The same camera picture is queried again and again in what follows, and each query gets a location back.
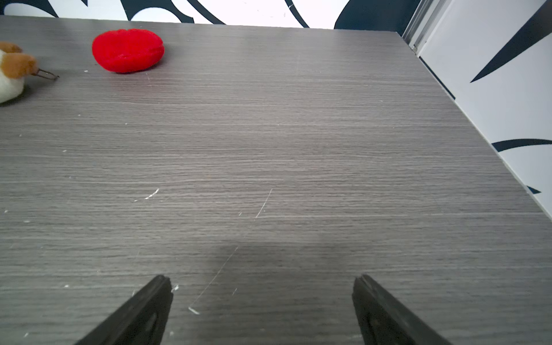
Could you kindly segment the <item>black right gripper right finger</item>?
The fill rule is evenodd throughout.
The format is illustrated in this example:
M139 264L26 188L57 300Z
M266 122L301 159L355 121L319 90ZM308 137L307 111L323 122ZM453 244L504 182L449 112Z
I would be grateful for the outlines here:
M352 301L366 344L449 344L368 275L355 279Z

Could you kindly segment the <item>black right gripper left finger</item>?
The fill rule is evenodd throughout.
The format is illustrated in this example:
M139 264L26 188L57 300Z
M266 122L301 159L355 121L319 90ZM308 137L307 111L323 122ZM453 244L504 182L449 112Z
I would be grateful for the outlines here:
M77 345L161 344L173 301L172 289L169 277L154 277Z

